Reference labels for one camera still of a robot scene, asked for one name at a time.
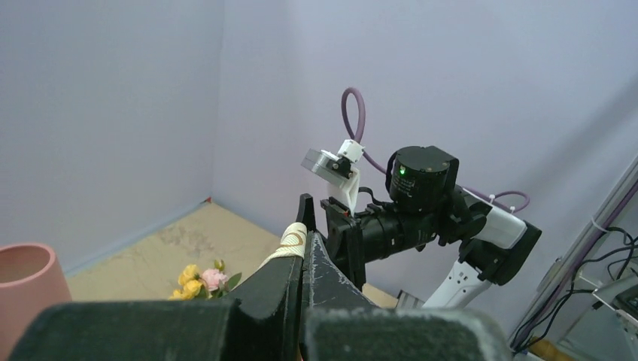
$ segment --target wall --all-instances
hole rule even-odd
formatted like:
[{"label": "wall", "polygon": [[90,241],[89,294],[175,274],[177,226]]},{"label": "wall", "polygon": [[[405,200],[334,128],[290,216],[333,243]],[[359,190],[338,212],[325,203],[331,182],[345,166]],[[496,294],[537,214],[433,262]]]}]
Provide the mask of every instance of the wall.
[{"label": "wall", "polygon": [[[638,153],[637,15],[629,1],[229,2],[214,197],[282,232],[300,193],[326,195],[299,164],[346,138],[339,99],[357,86],[378,161],[434,144],[460,159],[459,184],[532,195],[520,215],[544,236],[510,284],[470,305],[511,331]],[[369,265],[369,279],[427,298],[456,255],[431,245]]]},{"label": "wall", "polygon": [[223,2],[0,3],[0,245],[77,269],[211,191]]}]

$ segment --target cylindrical motor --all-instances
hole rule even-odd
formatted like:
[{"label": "cylindrical motor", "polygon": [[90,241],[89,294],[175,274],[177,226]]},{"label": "cylindrical motor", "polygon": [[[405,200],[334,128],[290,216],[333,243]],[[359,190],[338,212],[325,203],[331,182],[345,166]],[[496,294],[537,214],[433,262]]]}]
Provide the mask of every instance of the cylindrical motor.
[{"label": "cylindrical motor", "polygon": [[403,212],[433,211],[444,196],[450,159],[434,146],[401,148],[392,168],[390,198]]}]

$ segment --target cable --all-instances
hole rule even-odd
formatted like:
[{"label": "cable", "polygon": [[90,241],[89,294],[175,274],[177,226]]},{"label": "cable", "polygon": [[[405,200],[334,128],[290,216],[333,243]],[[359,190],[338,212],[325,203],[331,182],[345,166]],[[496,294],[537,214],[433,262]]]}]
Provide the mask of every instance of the cable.
[{"label": "cable", "polygon": [[[636,259],[636,258],[638,258],[638,256],[633,256],[633,257],[631,257],[630,259]],[[612,281],[613,281],[613,280],[615,280],[615,278],[614,278],[614,276],[612,275],[611,267],[612,267],[613,265],[615,265],[616,263],[620,263],[620,262],[624,262],[624,259],[619,259],[618,261],[611,262],[610,264],[608,264],[608,265],[607,265],[607,274],[609,275],[609,278],[611,278],[611,279],[612,279]]]},{"label": "cable", "polygon": [[[354,96],[354,99],[357,101],[357,107],[359,108],[356,134],[352,132],[350,120],[348,120],[348,109],[346,108],[346,104],[348,103],[348,96],[350,94]],[[343,117],[343,123],[345,124],[345,130],[348,132],[350,138],[361,144],[361,139],[363,138],[363,130],[366,128],[366,104],[363,102],[361,92],[359,92],[357,88],[349,87],[343,92],[343,95],[341,96],[341,115]],[[366,158],[366,160],[381,173],[386,174],[385,168],[375,162],[375,160],[368,154],[367,150],[363,151],[363,158]]]},{"label": "cable", "polygon": [[538,323],[535,323],[532,326],[532,328],[533,327],[537,327],[541,323],[545,322],[545,320],[547,320],[547,318],[551,315],[551,319],[549,319],[549,323],[547,324],[547,327],[545,328],[545,331],[542,333],[542,335],[540,337],[536,338],[535,340],[528,342],[525,346],[521,347],[521,350],[529,349],[530,347],[532,347],[532,345],[540,342],[541,340],[543,340],[547,336],[547,334],[549,333],[549,329],[551,328],[551,325],[554,323],[554,320],[556,319],[556,316],[558,315],[558,312],[567,303],[567,301],[570,299],[570,297],[572,295],[582,294],[582,293],[592,293],[593,291],[594,290],[571,290],[568,294],[566,294],[565,296],[561,297],[560,301],[551,310],[551,313],[549,313],[547,316],[542,318]]},{"label": "cable", "polygon": [[[352,94],[354,96],[354,99],[357,101],[357,109],[359,110],[359,116],[357,117],[357,131],[353,132],[352,131],[352,126],[350,125],[350,120],[348,119],[348,97],[349,95]],[[361,92],[357,89],[357,88],[353,88],[353,87],[348,87],[346,90],[344,90],[343,95],[341,96],[341,115],[343,118],[343,123],[345,125],[345,130],[348,132],[348,136],[356,141],[357,143],[361,144],[361,139],[363,139],[363,130],[366,128],[366,104],[363,102],[363,96],[361,95]],[[363,157],[366,158],[366,160],[373,166],[375,167],[378,171],[380,171],[381,173],[385,174],[387,177],[388,174],[388,170],[386,168],[383,168],[382,165],[378,164],[369,154],[367,150],[363,151]],[[478,197],[480,197],[481,199],[485,200],[486,202],[490,201],[490,198],[488,196],[486,196],[483,193],[480,193],[477,190],[473,190],[471,188],[467,188],[467,190],[469,190],[470,192],[476,194]],[[495,199],[498,199],[500,197],[503,196],[509,196],[509,195],[517,195],[517,196],[521,196],[523,197],[523,204],[520,205],[519,207],[514,209],[514,213],[517,213],[519,211],[523,211],[529,204],[530,204],[530,197],[528,194],[523,193],[519,190],[508,190],[505,192],[501,192],[495,195],[494,200],[492,200],[492,204],[496,205],[498,208],[501,208],[505,211],[509,211],[509,206],[508,205],[504,205],[501,202],[496,202]]]},{"label": "cable", "polygon": [[625,259],[621,259],[620,261],[616,261],[616,262],[611,262],[610,264],[607,265],[607,273],[609,274],[609,276],[612,278],[612,280],[614,279],[614,277],[612,276],[611,271],[609,270],[609,267],[611,265],[614,265],[616,263],[620,263],[620,262],[624,262],[622,267],[620,268],[620,270],[618,271],[618,274],[616,275],[616,280],[619,280],[621,275],[623,274],[624,270],[627,269],[627,267],[629,266],[629,262],[631,261],[631,259],[634,258],[633,256],[633,252],[636,249],[636,241],[638,241],[638,238],[634,238],[632,237],[629,232],[625,231],[624,229],[622,229],[621,227],[608,227],[606,229],[608,232],[620,232],[623,234],[623,239],[622,239],[622,244],[626,245],[626,246],[631,246],[631,249],[629,250],[629,254],[627,255],[627,258]]},{"label": "cable", "polygon": [[[604,220],[604,222],[602,223],[602,226],[607,227],[609,226],[617,217],[618,215],[625,209],[625,207],[627,207],[627,204],[629,203],[629,201],[633,198],[633,196],[638,193],[638,181],[636,183],[634,183],[631,188],[627,191],[627,193],[625,193],[625,195],[622,197],[622,199],[620,200],[620,202],[616,205],[616,207],[613,209],[612,213],[609,215],[609,217],[607,217],[606,220]],[[559,283],[558,287],[554,288],[554,290],[549,294],[547,300],[545,302],[542,303],[542,305],[537,308],[540,310],[540,312],[535,312],[535,316],[533,317],[534,319],[541,317],[546,311],[547,311],[547,307],[549,306],[549,304],[551,304],[552,302],[554,302],[559,294],[559,290],[562,290],[567,283],[570,281],[570,272],[574,272],[576,270],[577,267],[579,267],[579,263],[581,261],[583,261],[585,259],[585,257],[588,255],[588,253],[594,248],[594,245],[602,238],[604,232],[600,231],[599,229],[597,230],[597,232],[595,232],[591,238],[589,238],[586,242],[585,242],[585,246],[582,248],[582,250],[576,255],[576,259],[574,261],[574,263],[570,266],[570,271],[568,271],[567,273],[565,273],[565,275],[561,278],[561,282]],[[531,332],[531,328],[528,326],[524,329],[524,332],[522,333],[522,335],[524,335],[523,337],[526,338],[527,334],[529,334],[529,332]],[[517,342],[519,340],[514,340],[513,344],[518,344],[519,342]]]},{"label": "cable", "polygon": [[[554,319],[556,318],[556,315],[558,315],[558,312],[561,310],[561,308],[563,307],[563,305],[567,302],[567,300],[571,297],[572,294],[575,293],[579,293],[578,290],[574,290],[574,284],[576,282],[576,275],[579,273],[580,268],[582,268],[585,264],[587,263],[593,263],[593,262],[599,262],[602,261],[603,259],[607,259],[609,257],[611,257],[612,255],[625,251],[625,250],[633,250],[636,247],[635,244],[632,244],[631,246],[625,246],[625,247],[620,247],[617,248],[615,250],[611,250],[608,253],[605,253],[604,255],[595,258],[595,259],[586,259],[582,262],[580,262],[580,264],[578,265],[578,267],[576,267],[576,269],[574,270],[574,272],[571,275],[571,282],[570,282],[570,289],[568,291],[568,294],[566,294],[565,296],[560,297],[557,302],[554,304],[554,307],[552,308],[552,310],[549,312],[549,314],[547,314],[544,318],[542,318],[539,322],[535,322],[532,326],[530,326],[530,329],[533,329],[534,327],[537,327],[538,325],[540,325],[542,322],[544,322],[545,320],[547,320],[547,317],[549,317],[551,315],[551,319],[549,321],[549,324],[547,326],[547,328],[545,329],[544,333],[538,337],[537,339],[535,339],[532,342],[522,342],[520,346],[518,347],[513,347],[516,350],[516,353],[521,352],[522,350],[525,350],[527,348],[529,348],[530,346],[532,346],[533,344],[541,341],[545,336],[547,336],[547,333],[549,332],[549,329],[552,325],[552,323],[554,322]],[[546,304],[540,308],[541,310],[543,308],[545,308],[548,305],[548,302],[546,302]],[[530,319],[534,320],[535,318],[538,317],[538,312],[536,312],[536,314],[534,316],[532,316]],[[529,321],[525,322],[523,325],[521,325],[519,327],[519,330],[516,332],[515,337],[514,337],[514,342],[516,342],[516,338],[518,337],[518,333],[520,332],[520,329],[523,329],[525,326],[527,326],[528,324],[530,324]]]}]

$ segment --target white cable tie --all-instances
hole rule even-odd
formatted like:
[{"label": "white cable tie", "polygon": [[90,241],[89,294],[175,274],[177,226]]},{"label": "white cable tie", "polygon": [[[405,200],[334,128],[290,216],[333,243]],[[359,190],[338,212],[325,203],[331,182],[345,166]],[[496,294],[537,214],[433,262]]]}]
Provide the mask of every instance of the white cable tie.
[{"label": "white cable tie", "polygon": [[603,232],[603,233],[609,233],[608,230],[604,229],[603,227],[601,227],[598,223],[596,223],[596,221],[594,220],[594,216],[591,216],[591,224],[594,225],[594,227],[598,228],[599,231]]}]

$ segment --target pink pot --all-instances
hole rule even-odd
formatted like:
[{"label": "pink pot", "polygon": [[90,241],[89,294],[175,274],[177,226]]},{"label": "pink pot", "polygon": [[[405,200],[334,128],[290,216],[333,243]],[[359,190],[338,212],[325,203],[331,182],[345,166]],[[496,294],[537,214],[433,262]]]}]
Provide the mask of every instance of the pink pot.
[{"label": "pink pot", "polygon": [[0,360],[45,308],[70,302],[55,252],[45,244],[0,247]]}]

